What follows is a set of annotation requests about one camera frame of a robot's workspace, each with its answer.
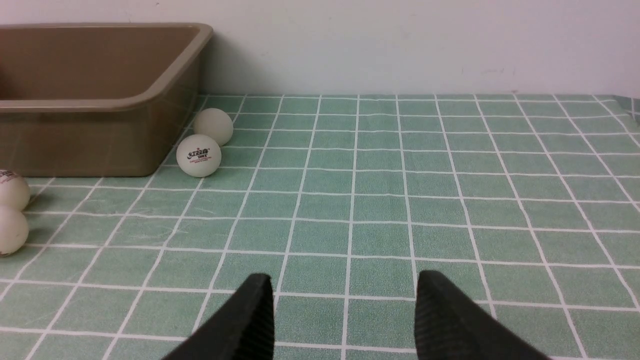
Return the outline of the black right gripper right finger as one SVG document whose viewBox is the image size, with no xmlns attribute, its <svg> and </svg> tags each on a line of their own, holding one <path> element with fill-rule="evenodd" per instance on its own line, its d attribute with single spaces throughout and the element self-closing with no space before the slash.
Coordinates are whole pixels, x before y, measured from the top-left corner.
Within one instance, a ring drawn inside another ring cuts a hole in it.
<svg viewBox="0 0 640 360">
<path fill-rule="evenodd" d="M 418 275 L 414 343 L 419 360 L 548 359 L 432 269 Z"/>
</svg>

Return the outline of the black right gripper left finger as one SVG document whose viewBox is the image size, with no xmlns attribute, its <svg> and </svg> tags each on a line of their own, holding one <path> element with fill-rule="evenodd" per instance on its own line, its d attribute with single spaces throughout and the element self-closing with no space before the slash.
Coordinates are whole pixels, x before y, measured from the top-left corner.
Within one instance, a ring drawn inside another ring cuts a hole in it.
<svg viewBox="0 0 640 360">
<path fill-rule="evenodd" d="M 275 351 L 271 277 L 252 273 L 197 331 L 165 360 L 272 360 Z"/>
</svg>

